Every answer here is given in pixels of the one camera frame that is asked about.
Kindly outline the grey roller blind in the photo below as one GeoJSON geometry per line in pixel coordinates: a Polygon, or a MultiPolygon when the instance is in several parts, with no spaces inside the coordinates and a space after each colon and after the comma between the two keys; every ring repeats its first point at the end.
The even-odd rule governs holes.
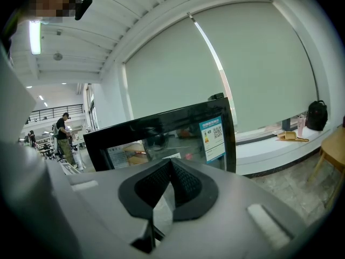
{"type": "Polygon", "coordinates": [[[230,97],[225,76],[191,18],[147,42],[125,63],[125,71],[135,119],[202,103],[219,93],[230,97]]]}
{"type": "Polygon", "coordinates": [[[194,18],[227,77],[238,132],[291,118],[316,100],[307,53],[273,4],[230,4],[200,12],[194,18]]]}

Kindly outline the long ceiling light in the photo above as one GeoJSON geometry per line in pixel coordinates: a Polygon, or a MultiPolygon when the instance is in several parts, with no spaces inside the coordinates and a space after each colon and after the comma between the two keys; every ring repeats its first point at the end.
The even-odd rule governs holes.
{"type": "Polygon", "coordinates": [[[41,33],[41,22],[30,21],[29,22],[29,40],[30,40],[31,53],[33,55],[41,54],[40,33],[41,33]]]}

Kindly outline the wooden stool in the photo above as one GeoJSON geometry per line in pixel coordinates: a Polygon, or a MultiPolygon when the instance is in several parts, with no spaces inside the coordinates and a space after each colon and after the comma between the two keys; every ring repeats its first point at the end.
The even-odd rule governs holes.
{"type": "Polygon", "coordinates": [[[312,174],[308,178],[308,182],[312,182],[312,180],[316,178],[325,160],[331,163],[333,167],[341,173],[340,180],[335,186],[335,189],[326,204],[326,208],[329,209],[333,206],[333,203],[345,182],[345,127],[342,125],[322,141],[320,158],[312,174]]]}

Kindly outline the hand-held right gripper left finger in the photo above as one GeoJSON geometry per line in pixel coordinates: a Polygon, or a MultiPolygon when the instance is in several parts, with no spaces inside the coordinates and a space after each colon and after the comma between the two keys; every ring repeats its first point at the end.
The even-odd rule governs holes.
{"type": "Polygon", "coordinates": [[[52,213],[46,240],[55,254],[171,254],[173,238],[155,243],[155,175],[170,160],[111,171],[66,175],[46,165],[52,213]]]}

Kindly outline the black printed t-shirt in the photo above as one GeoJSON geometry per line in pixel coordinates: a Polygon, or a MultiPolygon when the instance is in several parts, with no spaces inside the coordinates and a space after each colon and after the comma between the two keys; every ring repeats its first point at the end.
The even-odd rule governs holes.
{"type": "Polygon", "coordinates": [[[21,22],[24,11],[23,6],[0,9],[0,40],[8,56],[8,60],[12,64],[12,36],[17,32],[18,24],[21,22]]]}

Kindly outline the black glass-door cabinet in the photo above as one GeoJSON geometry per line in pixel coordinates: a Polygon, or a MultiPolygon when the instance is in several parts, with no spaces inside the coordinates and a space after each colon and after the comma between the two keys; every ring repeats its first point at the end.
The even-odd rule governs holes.
{"type": "Polygon", "coordinates": [[[147,161],[169,158],[236,172],[236,141],[226,97],[109,126],[84,136],[97,172],[131,165],[129,153],[147,161]]]}

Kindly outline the wooden dustpan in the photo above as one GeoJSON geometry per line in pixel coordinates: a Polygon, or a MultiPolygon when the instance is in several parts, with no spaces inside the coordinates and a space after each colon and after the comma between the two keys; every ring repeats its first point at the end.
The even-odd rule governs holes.
{"type": "Polygon", "coordinates": [[[309,142],[308,139],[300,138],[297,134],[293,131],[284,131],[282,133],[277,134],[279,141],[289,141],[289,142],[309,142]]]}

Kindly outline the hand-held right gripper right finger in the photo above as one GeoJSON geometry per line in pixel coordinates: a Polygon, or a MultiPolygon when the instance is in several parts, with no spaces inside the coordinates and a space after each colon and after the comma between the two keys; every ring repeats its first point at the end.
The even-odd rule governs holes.
{"type": "Polygon", "coordinates": [[[298,213],[245,176],[185,163],[215,181],[218,198],[202,217],[174,223],[155,248],[156,258],[278,259],[291,254],[288,245],[307,228],[298,213]]]}

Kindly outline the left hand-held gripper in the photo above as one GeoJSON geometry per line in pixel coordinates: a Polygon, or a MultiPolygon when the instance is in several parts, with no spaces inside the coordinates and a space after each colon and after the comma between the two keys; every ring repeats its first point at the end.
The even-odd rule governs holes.
{"type": "Polygon", "coordinates": [[[60,165],[61,165],[65,175],[73,175],[73,174],[80,174],[81,173],[77,168],[74,168],[68,162],[61,163],[60,165]]]}

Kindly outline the white window ledge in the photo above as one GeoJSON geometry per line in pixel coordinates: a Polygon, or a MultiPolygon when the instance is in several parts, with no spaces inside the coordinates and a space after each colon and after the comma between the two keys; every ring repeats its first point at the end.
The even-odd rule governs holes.
{"type": "Polygon", "coordinates": [[[326,126],[322,132],[303,129],[303,137],[308,142],[279,141],[270,138],[236,147],[236,173],[250,175],[270,171],[291,163],[313,152],[322,141],[333,132],[326,126]]]}

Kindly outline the black backpack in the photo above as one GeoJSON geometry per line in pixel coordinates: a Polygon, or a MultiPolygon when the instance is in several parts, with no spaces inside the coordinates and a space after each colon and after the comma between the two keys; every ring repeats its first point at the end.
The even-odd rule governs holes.
{"type": "Polygon", "coordinates": [[[306,126],[315,131],[323,131],[328,120],[327,105],[323,100],[312,102],[307,111],[306,126]]]}

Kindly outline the black metal railing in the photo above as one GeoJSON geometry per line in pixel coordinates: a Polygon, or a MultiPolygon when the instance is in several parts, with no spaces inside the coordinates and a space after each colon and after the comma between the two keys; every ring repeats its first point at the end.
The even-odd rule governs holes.
{"type": "Polygon", "coordinates": [[[84,106],[82,104],[76,104],[33,111],[29,115],[27,123],[29,124],[32,122],[60,118],[63,116],[64,113],[68,113],[70,118],[76,117],[80,114],[84,114],[84,106]]]}

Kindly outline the pink water bottle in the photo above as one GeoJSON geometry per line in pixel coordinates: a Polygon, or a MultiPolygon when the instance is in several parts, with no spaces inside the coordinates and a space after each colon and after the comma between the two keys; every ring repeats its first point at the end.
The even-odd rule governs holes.
{"type": "Polygon", "coordinates": [[[302,134],[303,134],[303,129],[305,127],[305,122],[306,122],[306,118],[303,114],[299,114],[298,115],[298,122],[297,122],[297,137],[298,138],[302,138],[302,134]]]}

